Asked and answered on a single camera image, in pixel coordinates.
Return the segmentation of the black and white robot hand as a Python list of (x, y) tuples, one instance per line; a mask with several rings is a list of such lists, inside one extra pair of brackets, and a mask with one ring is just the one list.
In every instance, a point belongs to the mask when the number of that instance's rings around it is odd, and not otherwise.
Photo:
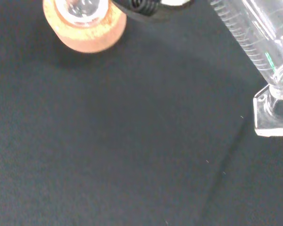
[(163, 22), (190, 7), (193, 0), (114, 0), (114, 5), (129, 18), (142, 22)]

